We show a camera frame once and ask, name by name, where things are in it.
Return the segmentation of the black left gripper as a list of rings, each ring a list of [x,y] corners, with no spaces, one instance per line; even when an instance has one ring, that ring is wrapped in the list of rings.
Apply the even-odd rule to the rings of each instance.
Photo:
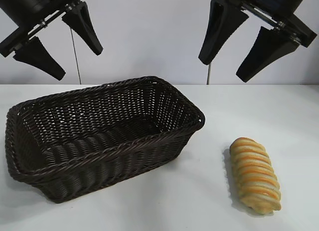
[[[34,36],[64,12],[63,22],[74,30],[96,55],[103,51],[84,1],[0,0],[0,8],[18,26],[0,43],[0,53],[4,57],[9,56],[18,44]],[[64,69],[47,52],[37,36],[16,50],[13,58],[34,66],[57,80],[62,80],[65,76]]]

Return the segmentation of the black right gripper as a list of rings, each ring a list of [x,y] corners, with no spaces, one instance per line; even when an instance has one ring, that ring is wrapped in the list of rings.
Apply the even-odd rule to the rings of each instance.
[[[281,57],[294,52],[299,44],[308,47],[317,34],[304,24],[295,10],[303,0],[211,0],[206,35],[199,53],[199,60],[209,65],[227,39],[249,16],[247,10],[282,32],[261,27],[250,52],[241,63],[236,75],[248,82],[262,69]]]

